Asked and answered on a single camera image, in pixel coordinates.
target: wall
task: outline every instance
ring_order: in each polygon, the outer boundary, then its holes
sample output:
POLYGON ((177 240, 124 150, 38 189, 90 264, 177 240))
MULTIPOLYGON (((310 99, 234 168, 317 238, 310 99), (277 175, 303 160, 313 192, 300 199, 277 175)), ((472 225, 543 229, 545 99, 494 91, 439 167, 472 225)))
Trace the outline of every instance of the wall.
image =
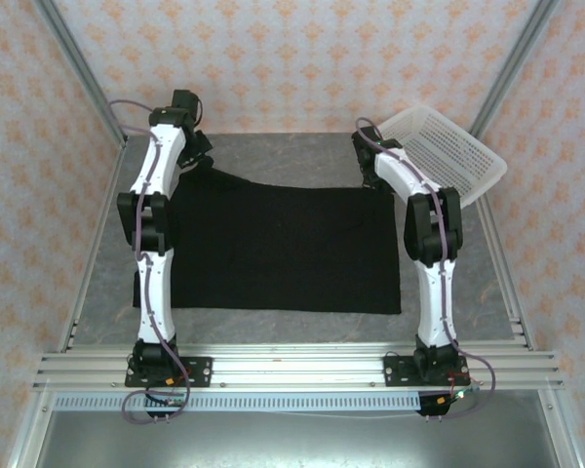
POLYGON ((484 142, 495 219, 541 348, 561 351, 585 438, 585 0, 564 1, 484 142))
POLYGON ((57 349, 118 148, 30 0, 0 0, 0 466, 57 349))
POLYGON ((351 132, 418 102, 468 128, 535 3, 58 0, 107 96, 190 88, 210 133, 351 132))

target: black fabric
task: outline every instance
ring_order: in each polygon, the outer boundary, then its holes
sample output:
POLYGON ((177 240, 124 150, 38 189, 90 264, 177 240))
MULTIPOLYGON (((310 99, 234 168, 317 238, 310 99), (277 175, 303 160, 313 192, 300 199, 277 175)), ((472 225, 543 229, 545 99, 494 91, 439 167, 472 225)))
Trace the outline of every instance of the black fabric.
POLYGON ((172 307, 401 312, 392 195, 263 185, 199 165, 171 207, 172 307))

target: white basket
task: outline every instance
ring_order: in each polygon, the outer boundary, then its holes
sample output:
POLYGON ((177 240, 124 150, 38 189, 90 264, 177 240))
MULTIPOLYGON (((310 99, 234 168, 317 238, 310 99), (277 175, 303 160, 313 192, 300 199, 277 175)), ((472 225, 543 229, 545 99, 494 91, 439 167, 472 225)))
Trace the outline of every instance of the white basket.
POLYGON ((461 208, 481 197, 507 172, 502 158, 426 105, 398 113, 379 129, 385 139, 398 140, 431 180, 456 188, 461 208))

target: purple cable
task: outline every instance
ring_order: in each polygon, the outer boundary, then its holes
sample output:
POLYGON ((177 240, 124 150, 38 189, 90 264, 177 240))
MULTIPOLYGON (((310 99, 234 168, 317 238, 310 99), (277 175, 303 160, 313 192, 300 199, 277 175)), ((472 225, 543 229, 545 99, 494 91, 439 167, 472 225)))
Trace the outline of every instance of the purple cable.
POLYGON ((486 360, 485 358, 483 358, 481 356, 475 356, 474 354, 470 354, 470 353, 464 351, 463 349, 461 349, 459 347, 459 345, 457 344, 457 341, 455 341, 455 339, 450 334, 449 324, 447 323, 447 320, 449 317, 448 317, 448 312, 447 312, 447 277, 446 277, 447 270, 445 269, 445 261, 447 260, 447 258, 449 256, 449 246, 447 244, 447 231, 445 228, 444 217, 442 214, 442 206, 440 205, 440 199, 438 198, 438 194, 435 192, 435 190, 433 190, 431 188, 431 186, 424 181, 424 175, 418 170, 418 168, 416 166, 411 164, 409 161, 402 159, 398 154, 396 154, 396 153, 390 151, 389 149, 384 148, 380 144, 377 144, 376 142, 372 141, 372 139, 370 139, 368 136, 366 136, 364 134, 364 132, 362 132, 362 129, 360 127, 361 122, 366 122, 366 123, 370 124, 373 127, 373 129, 375 130, 375 132, 377 133, 377 136, 379 138, 383 139, 383 136, 381 135, 381 131, 379 130, 379 128, 374 124, 374 122, 371 119, 368 119, 366 117, 360 117, 360 118, 356 119, 356 121, 355 121, 355 127, 356 127, 356 130, 357 130, 358 134, 360 135, 360 137, 366 143, 368 143, 372 148, 377 149, 378 151, 380 151, 382 153, 389 154, 390 156, 395 158, 397 161, 399 161, 401 164, 403 164, 406 168, 408 168, 408 170, 411 172, 411 174, 414 177, 416 177, 419 182, 423 183, 423 186, 429 191, 429 194, 431 195, 431 198, 433 200, 433 204, 434 204, 434 207, 436 210, 436 215, 438 217, 438 224, 439 224, 439 228, 440 228, 440 242, 442 244, 442 258, 440 259, 440 285, 441 285, 441 289, 442 289, 442 323, 444 326, 445 334, 447 335, 448 341, 450 342, 451 346, 454 348, 455 351, 457 351, 457 353, 459 353, 463 356, 466 356, 468 358, 474 359, 476 361, 479 361, 480 363, 482 363, 484 366, 486 366, 489 369, 489 374, 491 375, 491 385, 489 387, 489 393, 487 394, 486 399, 483 400, 480 404, 474 406, 473 408, 465 409, 464 411, 460 411, 460 412, 457 412, 455 414, 448 414, 446 416, 436 416, 436 417, 434 417, 434 419, 438 419, 438 420, 455 419, 456 417, 466 416, 468 414, 471 414, 473 412, 476 412, 476 411, 482 409, 485 405, 487 405, 489 403, 489 400, 492 398, 494 391, 496 389, 496 372, 494 371, 494 368, 491 366, 491 364, 488 362, 488 360, 486 360))
MULTIPOLYGON (((139 107, 142 107, 144 109, 151 111, 151 109, 149 107, 147 107, 146 105, 141 104, 139 102, 127 100, 127 99, 112 100, 111 102, 109 102, 109 108, 111 105, 113 105, 115 103, 134 104, 134 105, 137 105, 139 107)), ((147 190, 147 187, 149 186, 150 180, 154 175, 154 171, 156 170, 156 166, 158 165, 158 161, 160 160, 160 146, 161 146, 161 144, 160 144, 160 141, 158 140, 158 138, 156 137, 156 135, 154 135, 154 133, 151 132, 150 130, 141 129, 139 127, 132 127, 132 126, 128 126, 128 125, 120 125, 120 127, 123 130, 128 130, 131 132, 137 132, 140 134, 149 135, 149 137, 154 140, 155 147, 156 147, 156 155, 154 156, 154 161, 152 162, 152 165, 149 168, 147 175, 145 176, 145 181, 143 182, 143 186, 141 187, 140 194, 138 195, 138 201, 136 202, 135 257, 136 257, 136 261, 141 261, 141 260, 145 259, 146 270, 145 270, 145 281, 144 281, 144 285, 143 285, 143 287, 144 287, 143 295, 145 298, 145 310, 147 311, 147 316, 149 317, 149 322, 152 326, 152 329, 154 330, 154 333, 156 333, 156 337, 160 341, 161 346, 167 352, 167 354, 169 354, 171 356, 171 358, 174 360, 174 362, 177 364, 180 371, 182 372, 182 377, 184 378, 184 382, 186 384, 186 394, 185 394, 185 397, 184 397, 182 404, 172 414, 165 415, 165 419, 167 420, 167 422, 169 422, 174 417, 178 417, 182 413, 184 408, 186 408, 186 405, 188 404, 188 399, 190 397, 190 392, 191 392, 191 382, 190 382, 190 378, 188 376, 188 372, 186 371, 186 368, 184 367, 184 364, 180 360, 179 356, 169 346, 169 344, 167 344, 167 342, 165 341, 165 338, 163 337, 163 335, 160 333, 160 330, 158 329, 158 325, 156 324, 156 321, 154 320, 154 313, 152 312, 151 300, 149 297, 149 281, 150 281, 153 262, 152 262, 150 256, 146 252, 142 252, 140 249, 142 209, 143 209, 143 202, 145 200, 145 191, 147 190)), ((124 417, 124 419, 132 424, 152 424, 152 423, 158 422, 158 416, 154 416, 153 418, 150 418, 150 419, 136 419, 136 418, 133 418, 132 416, 130 416, 130 414, 126 411, 126 405, 128 404, 128 401, 136 395, 153 395, 153 396, 157 396, 157 397, 171 398, 171 397, 175 396, 176 394, 174 394, 173 392, 163 392, 160 390, 142 389, 142 390, 135 390, 134 392, 131 392, 126 396, 126 398, 124 399, 124 401, 121 405, 121 413, 122 413, 122 416, 124 417)))

